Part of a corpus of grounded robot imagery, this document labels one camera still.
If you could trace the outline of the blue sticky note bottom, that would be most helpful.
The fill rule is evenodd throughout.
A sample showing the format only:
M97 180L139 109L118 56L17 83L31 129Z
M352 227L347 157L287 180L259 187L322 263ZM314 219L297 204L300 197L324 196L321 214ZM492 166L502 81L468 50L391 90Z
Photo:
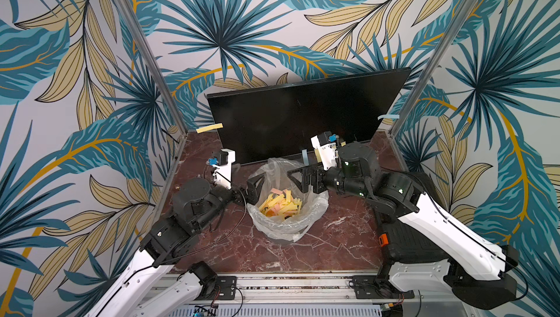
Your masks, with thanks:
M309 165L309 156L308 156L308 151L306 149L303 149L301 151L301 155L302 155L302 160L303 160L303 164L305 166Z

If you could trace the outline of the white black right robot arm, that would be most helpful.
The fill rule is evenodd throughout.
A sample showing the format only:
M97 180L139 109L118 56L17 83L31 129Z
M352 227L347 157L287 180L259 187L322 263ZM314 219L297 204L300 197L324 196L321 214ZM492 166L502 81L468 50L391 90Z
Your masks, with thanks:
M519 252L494 244L449 214L418 176L380 167L374 149L361 143L320 147L321 161L292 169L287 177L303 193L333 190L362 198L391 222L400 222L434 243L442 253L391 259L376 276L382 294L413 290L451 292L462 302L491 310L515 302L517 280L510 271Z

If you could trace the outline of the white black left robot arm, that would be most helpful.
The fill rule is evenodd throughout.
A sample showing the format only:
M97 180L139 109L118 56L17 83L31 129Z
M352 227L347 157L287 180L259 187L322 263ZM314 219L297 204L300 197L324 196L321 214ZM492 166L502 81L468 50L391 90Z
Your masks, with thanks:
M145 299L231 203L255 204L264 181L261 173L248 179L245 187L224 187L205 178L185 182L173 196L170 210L154 223L124 272L86 316L168 316L180 305L209 296L217 286L217 274L205 262L197 262L175 284Z

